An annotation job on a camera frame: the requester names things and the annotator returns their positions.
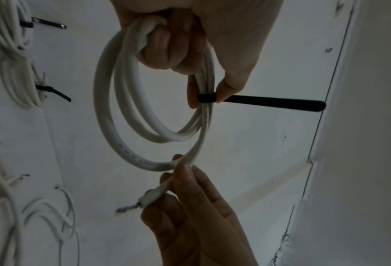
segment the gray wall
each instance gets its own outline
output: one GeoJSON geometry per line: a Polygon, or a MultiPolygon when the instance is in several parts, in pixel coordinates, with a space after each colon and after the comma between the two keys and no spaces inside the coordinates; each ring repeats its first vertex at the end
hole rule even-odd
{"type": "Polygon", "coordinates": [[[369,0],[284,265],[391,265],[391,0],[369,0]]]}

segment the skin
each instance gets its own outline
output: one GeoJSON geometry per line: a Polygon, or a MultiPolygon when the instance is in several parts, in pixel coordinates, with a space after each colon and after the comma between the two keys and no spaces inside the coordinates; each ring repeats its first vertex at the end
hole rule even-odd
{"type": "MultiPolygon", "coordinates": [[[[173,160],[182,155],[175,155],[173,160]]],[[[239,220],[208,176],[195,166],[174,170],[172,192],[141,214],[155,234],[164,266],[257,266],[239,220]]],[[[164,173],[160,183],[171,178],[164,173]]]]}
{"type": "Polygon", "coordinates": [[[149,36],[140,61],[155,69],[188,75],[190,108],[198,106],[194,74],[201,68],[206,40],[213,46],[225,77],[217,102],[240,92],[255,67],[283,0],[111,0],[122,28],[137,17],[168,18],[149,36]]]}

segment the person's right hand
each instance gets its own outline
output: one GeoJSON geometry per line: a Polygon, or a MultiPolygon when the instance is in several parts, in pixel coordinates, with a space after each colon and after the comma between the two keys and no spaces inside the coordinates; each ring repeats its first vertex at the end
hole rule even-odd
{"type": "MultiPolygon", "coordinates": [[[[257,266],[236,214],[207,175],[187,164],[173,175],[178,199],[166,194],[141,214],[156,236],[163,266],[257,266]]],[[[163,174],[160,183],[171,176],[163,174]]]]}
{"type": "Polygon", "coordinates": [[[149,13],[168,18],[148,38],[141,61],[188,75],[188,104],[198,106],[193,74],[201,68],[205,39],[213,46],[225,77],[217,102],[240,92],[255,67],[283,0],[111,0],[122,28],[149,13]]]}

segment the stripped cable end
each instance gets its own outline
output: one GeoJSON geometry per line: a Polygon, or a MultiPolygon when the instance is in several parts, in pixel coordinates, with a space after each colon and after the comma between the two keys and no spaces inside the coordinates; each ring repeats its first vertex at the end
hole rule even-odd
{"type": "Polygon", "coordinates": [[[127,206],[127,207],[123,207],[123,208],[117,208],[116,211],[115,211],[115,214],[126,213],[128,211],[131,211],[133,209],[137,209],[139,207],[141,207],[141,204],[139,202],[137,202],[136,204],[131,205],[131,206],[127,206]]]}

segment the hand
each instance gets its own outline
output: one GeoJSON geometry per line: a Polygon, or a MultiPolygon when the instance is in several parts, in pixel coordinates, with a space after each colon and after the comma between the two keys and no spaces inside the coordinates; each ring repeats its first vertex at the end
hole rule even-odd
{"type": "MultiPolygon", "coordinates": [[[[160,183],[171,176],[163,174],[160,183]]],[[[236,214],[203,171],[178,165],[171,191],[179,201],[166,194],[141,214],[156,236],[163,266],[257,266],[236,214]]]]}
{"type": "Polygon", "coordinates": [[[217,86],[220,103],[240,92],[258,61],[283,0],[111,0],[123,28],[135,18],[158,13],[168,26],[158,26],[140,56],[155,69],[188,75],[187,96],[198,106],[193,74],[201,68],[206,38],[214,47],[225,77],[217,86]]]}

